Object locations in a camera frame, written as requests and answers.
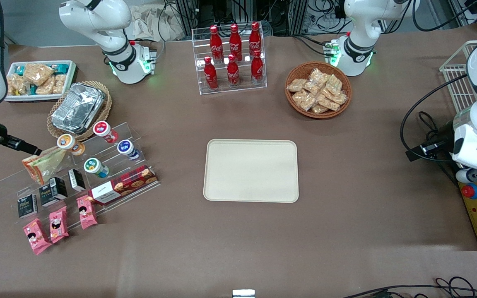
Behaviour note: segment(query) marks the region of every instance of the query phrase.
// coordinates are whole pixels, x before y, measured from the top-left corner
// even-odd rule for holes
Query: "round wicker basket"
[[[62,96],[62,98],[60,98],[56,102],[54,107],[51,109],[51,112],[49,112],[49,115],[47,116],[47,130],[49,130],[49,132],[53,135],[53,137],[58,138],[59,136],[61,136],[63,134],[71,134],[72,136],[75,137],[76,141],[82,142],[82,141],[85,141],[85,140],[87,140],[87,139],[89,139],[93,136],[93,126],[94,126],[95,123],[97,123],[98,121],[106,121],[106,119],[108,119],[108,115],[110,115],[111,104],[112,104],[112,100],[111,100],[111,96],[110,96],[110,92],[108,91],[108,88],[106,88],[106,86],[104,86],[103,84],[101,84],[99,82],[96,82],[96,81],[83,81],[82,84],[100,89],[104,92],[104,94],[106,94],[106,101],[104,103],[102,103],[102,108],[100,109],[100,111],[98,113],[98,116],[95,119],[95,122],[93,123],[93,125],[91,125],[89,127],[88,130],[86,130],[81,135],[76,135],[76,134],[73,134],[71,132],[67,132],[65,130],[60,130],[59,128],[56,128],[53,125],[52,116],[53,116],[53,113],[55,112],[55,110],[58,109],[58,107],[60,107],[60,105],[62,104],[62,102],[66,98],[66,94],[67,94],[66,93],[66,94],[64,94],[64,96]]]
[[[308,111],[303,110],[297,104],[295,101],[292,99],[292,93],[288,91],[288,89],[284,89],[284,94],[286,94],[286,99],[290,103],[290,105],[296,109],[299,113],[306,115],[311,118],[316,118],[316,119],[326,119],[330,117],[335,117],[339,113],[342,113],[349,103],[351,102],[352,99],[352,87],[349,79],[347,76],[339,69],[336,67],[326,63],[326,62],[319,62],[319,61],[309,61],[305,62],[303,64],[299,64],[296,66],[293,70],[290,71],[288,74],[288,77],[286,77],[286,84],[284,85],[285,87],[290,85],[294,79],[308,79],[308,76],[310,73],[312,73],[312,70],[314,68],[317,68],[318,70],[321,70],[323,73],[326,74],[334,74],[341,82],[342,82],[342,91],[343,93],[346,94],[347,96],[347,101],[340,107],[339,110],[337,111],[326,111],[325,113],[321,114],[314,114],[310,113]]]

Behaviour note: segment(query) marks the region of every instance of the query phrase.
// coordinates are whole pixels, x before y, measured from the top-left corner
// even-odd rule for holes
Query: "black box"
[[[69,171],[70,175],[70,181],[71,181],[71,187],[76,190],[76,191],[84,191],[86,189],[86,185],[84,183],[84,178],[82,177],[82,174],[72,168]]]
[[[38,213],[36,205],[36,195],[30,194],[26,197],[17,199],[17,214],[19,218],[27,217],[34,213]]]
[[[49,184],[40,188],[40,203],[43,207],[67,198],[66,183],[58,177],[49,179]]]

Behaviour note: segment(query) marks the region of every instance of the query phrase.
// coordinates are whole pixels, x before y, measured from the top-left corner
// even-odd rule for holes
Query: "red bottle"
[[[232,53],[227,56],[229,64],[227,65],[227,80],[231,89],[236,88],[240,84],[239,66],[235,62],[235,55]]]
[[[222,39],[218,36],[218,27],[212,25],[210,27],[211,39],[209,41],[209,46],[211,47],[212,58],[214,64],[223,64],[224,63],[224,51],[222,50]]]
[[[251,83],[260,85],[263,82],[263,61],[261,60],[261,51],[253,52],[253,60],[251,61]]]
[[[211,64],[211,57],[206,56],[204,57],[204,61],[206,66],[204,66],[204,73],[206,76],[207,87],[210,91],[214,91],[218,89],[218,78],[216,77],[216,69],[214,69],[214,65]]]
[[[259,34],[259,22],[251,23],[250,34],[250,58],[253,57],[253,52],[261,49],[261,34]]]
[[[237,61],[242,61],[242,39],[239,35],[239,25],[231,25],[231,36],[229,37],[229,50]]]

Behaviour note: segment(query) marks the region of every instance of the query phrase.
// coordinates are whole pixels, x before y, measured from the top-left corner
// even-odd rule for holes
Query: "pink package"
[[[93,207],[93,198],[86,195],[76,200],[78,204],[78,214],[80,215],[80,223],[82,228],[88,228],[94,224],[98,224]]]
[[[23,227],[23,232],[29,238],[29,244],[32,251],[38,256],[42,251],[52,244],[45,237],[44,232],[41,230],[41,222],[39,219],[35,219],[28,225]]]
[[[66,206],[61,207],[57,211],[49,214],[49,224],[51,225],[49,230],[51,230],[51,242],[53,242],[53,244],[63,237],[69,236],[67,232],[66,208]]]

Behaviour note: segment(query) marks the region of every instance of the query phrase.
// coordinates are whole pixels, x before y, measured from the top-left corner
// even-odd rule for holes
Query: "brown table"
[[[330,120],[294,111],[284,80],[320,59],[292,38],[267,38],[268,88],[199,96],[190,42],[170,43],[157,73],[124,85],[91,47],[11,47],[11,61],[70,59],[78,81],[110,90],[109,121],[143,137],[162,185],[104,215],[104,223],[34,256],[19,227],[0,218],[0,297],[341,297],[393,284],[462,275],[477,287],[477,243],[462,200],[435,164],[410,163],[399,140],[407,109],[443,82],[438,67],[477,26],[382,36],[354,98]],[[11,134],[42,148],[51,103],[1,104]],[[421,109],[439,124],[447,91]],[[407,141],[426,129],[407,123]],[[293,204],[209,202],[202,195],[213,138],[289,139],[299,153]],[[27,155],[0,147],[0,179]]]

